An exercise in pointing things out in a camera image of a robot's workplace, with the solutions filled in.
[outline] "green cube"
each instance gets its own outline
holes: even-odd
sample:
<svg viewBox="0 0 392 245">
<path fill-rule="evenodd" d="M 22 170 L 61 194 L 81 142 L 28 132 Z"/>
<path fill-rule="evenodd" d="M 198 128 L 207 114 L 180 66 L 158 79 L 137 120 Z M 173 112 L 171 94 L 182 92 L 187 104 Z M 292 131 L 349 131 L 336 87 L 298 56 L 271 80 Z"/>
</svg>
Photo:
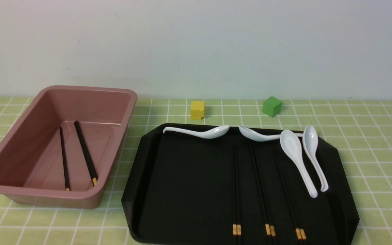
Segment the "green cube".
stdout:
<svg viewBox="0 0 392 245">
<path fill-rule="evenodd" d="M 282 106 L 282 101 L 271 96 L 269 99 L 266 99 L 264 101 L 263 113 L 270 116 L 270 117 L 274 117 L 278 113 L 280 113 L 281 106 Z"/>
</svg>

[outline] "black tray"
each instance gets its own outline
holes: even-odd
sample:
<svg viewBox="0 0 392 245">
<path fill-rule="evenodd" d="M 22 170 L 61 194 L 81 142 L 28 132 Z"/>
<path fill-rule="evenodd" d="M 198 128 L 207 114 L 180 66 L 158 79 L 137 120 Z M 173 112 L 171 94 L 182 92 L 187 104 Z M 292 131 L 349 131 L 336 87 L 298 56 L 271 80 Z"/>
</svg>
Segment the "black tray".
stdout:
<svg viewBox="0 0 392 245">
<path fill-rule="evenodd" d="M 317 159 L 328 191 L 319 191 L 317 173 L 303 154 L 318 190 L 318 197 L 311 198 L 279 140 L 254 142 L 236 127 L 222 137 L 205 140 L 176 132 L 163 134 L 164 127 L 206 131 L 214 126 L 163 124 L 142 137 L 122 197 L 130 234 L 138 242 L 233 244 L 235 162 L 240 173 L 241 244 L 271 244 L 264 227 L 261 192 L 275 227 L 274 244 L 351 244 L 358 212 L 338 151 L 324 140 L 319 138 Z M 266 135 L 281 132 L 255 130 Z M 299 225 L 293 223 L 294 214 Z M 305 243 L 297 239 L 295 228 L 303 228 Z"/>
</svg>

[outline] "white ceramic spoon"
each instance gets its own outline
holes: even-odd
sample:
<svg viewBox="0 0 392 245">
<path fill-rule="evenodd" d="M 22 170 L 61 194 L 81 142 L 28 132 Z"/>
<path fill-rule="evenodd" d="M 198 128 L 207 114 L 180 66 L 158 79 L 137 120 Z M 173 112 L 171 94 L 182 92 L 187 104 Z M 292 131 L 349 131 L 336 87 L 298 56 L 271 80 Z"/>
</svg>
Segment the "white ceramic spoon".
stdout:
<svg viewBox="0 0 392 245">
<path fill-rule="evenodd" d="M 282 147 L 285 154 L 293 160 L 300 175 L 305 183 L 308 193 L 312 198 L 317 197 L 317 190 L 315 189 L 314 183 L 312 183 L 309 177 L 308 171 L 306 171 L 305 164 L 302 159 L 302 146 L 299 138 L 290 130 L 284 130 L 280 133 L 280 146 Z"/>
<path fill-rule="evenodd" d="M 193 135 L 193 136 L 196 136 L 199 138 L 206 138 L 208 140 L 211 140 L 212 138 L 217 138 L 217 137 L 220 137 L 220 136 L 224 135 L 225 133 L 227 133 L 227 131 L 229 130 L 229 127 L 230 127 L 229 125 L 223 125 L 223 126 L 219 126 L 219 127 L 215 127 L 213 129 L 207 130 L 205 132 L 184 130 L 184 129 L 175 128 L 175 127 L 165 127 L 163 129 L 163 133 L 165 133 L 166 131 L 180 132 L 180 133 L 185 133 L 188 135 Z"/>
<path fill-rule="evenodd" d="M 304 130 L 304 136 L 302 138 L 302 143 L 305 149 L 305 153 L 308 156 L 311 163 L 314 165 L 315 171 L 317 172 L 318 177 L 320 178 L 320 183 L 322 187 L 320 190 L 325 192 L 329 189 L 328 181 L 326 180 L 325 174 L 320 167 L 317 158 L 315 157 L 315 153 L 317 152 L 317 145 L 319 144 L 319 139 L 317 136 L 317 131 L 311 125 L 306 126 Z"/>
<path fill-rule="evenodd" d="M 250 138 L 253 141 L 257 142 L 263 142 L 263 141 L 273 141 L 273 140 L 278 140 L 280 139 L 280 134 L 277 135 L 263 135 L 258 132 L 255 132 L 254 130 L 251 130 L 250 128 L 244 127 L 244 126 L 238 126 L 238 130 L 240 130 L 241 134 L 246 137 Z M 302 133 L 296 133 L 296 136 L 302 137 Z"/>
</svg>

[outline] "chopstick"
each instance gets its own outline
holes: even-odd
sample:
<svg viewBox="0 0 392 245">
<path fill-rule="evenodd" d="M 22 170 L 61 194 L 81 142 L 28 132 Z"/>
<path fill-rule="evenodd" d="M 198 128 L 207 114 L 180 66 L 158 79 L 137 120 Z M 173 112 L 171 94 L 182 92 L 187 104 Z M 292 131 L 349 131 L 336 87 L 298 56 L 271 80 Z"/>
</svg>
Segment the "chopstick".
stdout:
<svg viewBox="0 0 392 245">
<path fill-rule="evenodd" d="M 308 244 L 307 243 L 306 234 L 305 234 L 305 230 L 303 228 L 300 228 L 301 226 L 300 226 L 300 223 L 299 223 L 299 219 L 297 217 L 297 211 L 295 210 L 293 202 L 291 200 L 288 183 L 285 180 L 284 171 L 282 170 L 282 167 L 279 164 L 279 158 L 278 158 L 277 152 L 274 150 L 273 153 L 274 153 L 274 155 L 276 157 L 276 166 L 277 166 L 277 169 L 278 169 L 278 172 L 279 172 L 279 176 L 281 178 L 283 191 L 284 191 L 284 193 L 285 193 L 285 195 L 287 197 L 288 208 L 290 210 L 291 218 L 292 218 L 292 221 L 293 221 L 293 225 L 295 227 L 294 231 L 296 233 L 297 240 L 298 240 L 299 244 Z"/>
<path fill-rule="evenodd" d="M 61 155 L 63 157 L 64 186 L 70 191 L 69 173 L 67 172 L 66 149 L 64 148 L 63 128 L 60 126 Z"/>
<path fill-rule="evenodd" d="M 232 234 L 233 234 L 233 244 L 241 245 L 241 206 L 240 206 L 240 186 L 239 186 L 239 169 L 236 160 L 236 150 L 235 146 L 232 149 L 232 172 L 233 172 L 233 224 L 232 224 Z"/>
<path fill-rule="evenodd" d="M 75 121 L 73 124 L 75 125 L 75 130 L 77 131 L 78 139 L 81 144 L 81 149 L 83 150 L 83 155 L 84 159 L 86 160 L 86 165 L 90 174 L 90 178 L 92 179 L 93 186 L 95 186 L 96 182 L 98 181 L 98 174 L 96 173 L 95 166 L 93 165 L 92 157 L 90 156 L 90 152 L 84 139 L 83 132 L 81 131 L 80 123 L 79 121 Z"/>
<path fill-rule="evenodd" d="M 269 217 L 269 213 L 267 212 L 268 208 L 269 210 L 271 210 L 270 208 L 270 203 L 266 200 L 264 193 L 267 193 L 265 191 L 265 186 L 262 182 L 262 176 L 261 176 L 261 171 L 260 168 L 258 166 L 257 163 L 257 156 L 255 155 L 255 149 L 254 146 L 250 146 L 250 150 L 252 153 L 252 159 L 253 159 L 253 164 L 254 164 L 254 173 L 257 179 L 257 189 L 258 189 L 258 196 L 260 199 L 260 207 L 261 207 L 261 211 L 263 212 L 263 219 L 264 219 L 264 229 L 266 231 L 266 235 L 267 235 L 267 243 L 270 244 L 277 244 L 277 239 L 275 239 L 276 237 L 276 232 L 275 232 L 275 227 L 273 225 L 273 223 L 271 224 L 270 221 L 273 221 L 270 217 Z"/>
</svg>

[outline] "plastic bin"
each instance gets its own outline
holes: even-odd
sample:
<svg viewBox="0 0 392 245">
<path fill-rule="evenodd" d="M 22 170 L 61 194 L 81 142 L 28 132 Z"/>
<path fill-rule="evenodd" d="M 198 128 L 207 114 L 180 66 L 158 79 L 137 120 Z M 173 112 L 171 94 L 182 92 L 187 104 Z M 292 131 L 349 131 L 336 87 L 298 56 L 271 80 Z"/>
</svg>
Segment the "plastic bin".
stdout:
<svg viewBox="0 0 392 245">
<path fill-rule="evenodd" d="M 96 208 L 120 149 L 137 95 L 132 90 L 52 86 L 42 90 L 0 143 L 0 194 L 17 203 Z M 90 179 L 79 121 L 98 182 Z M 71 191 L 64 186 L 63 127 Z"/>
</svg>

